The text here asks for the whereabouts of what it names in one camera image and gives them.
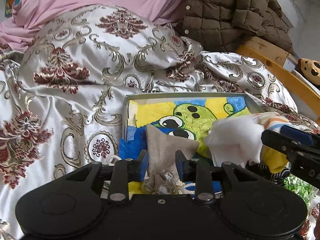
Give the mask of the person's right hand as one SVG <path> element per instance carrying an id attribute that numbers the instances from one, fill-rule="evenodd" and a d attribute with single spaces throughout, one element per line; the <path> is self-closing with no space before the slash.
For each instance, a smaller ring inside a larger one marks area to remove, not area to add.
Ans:
<path id="1" fill-rule="evenodd" d="M 316 220 L 316 226 L 313 230 L 314 236 L 316 240 L 320 240 L 320 214 L 317 217 Z"/>

